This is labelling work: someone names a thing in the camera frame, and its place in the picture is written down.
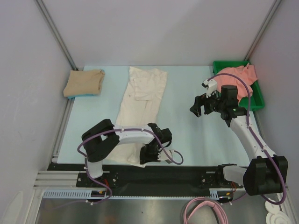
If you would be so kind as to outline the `cream white t shirt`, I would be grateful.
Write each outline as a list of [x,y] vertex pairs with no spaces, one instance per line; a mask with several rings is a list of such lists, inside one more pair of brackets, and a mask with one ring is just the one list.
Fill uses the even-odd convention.
[[[116,124],[120,126],[144,126],[155,123],[166,88],[168,72],[153,68],[142,70],[129,68],[129,82],[124,93]],[[138,167],[142,144],[118,145],[107,159]]]

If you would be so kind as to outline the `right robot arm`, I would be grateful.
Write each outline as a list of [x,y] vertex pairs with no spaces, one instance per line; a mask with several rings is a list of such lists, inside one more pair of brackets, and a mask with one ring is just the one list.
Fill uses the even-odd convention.
[[235,182],[242,185],[250,196],[285,195],[288,161],[284,156],[276,155],[254,130],[248,111],[238,105],[237,87],[224,85],[221,91],[211,85],[204,87],[206,93],[195,97],[190,111],[196,117],[218,112],[236,134],[250,160],[246,168],[234,164],[220,165],[222,171],[216,174],[216,183],[220,187],[227,187]]

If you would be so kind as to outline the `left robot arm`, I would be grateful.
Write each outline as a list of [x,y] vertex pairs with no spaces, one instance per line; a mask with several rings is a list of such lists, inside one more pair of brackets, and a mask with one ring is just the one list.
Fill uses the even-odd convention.
[[140,153],[137,157],[139,164],[149,162],[170,162],[172,152],[165,148],[172,142],[172,133],[160,129],[155,123],[145,126],[118,126],[110,119],[104,119],[81,136],[81,147],[86,151],[87,181],[92,186],[99,186],[103,182],[102,162],[120,145],[140,143]]

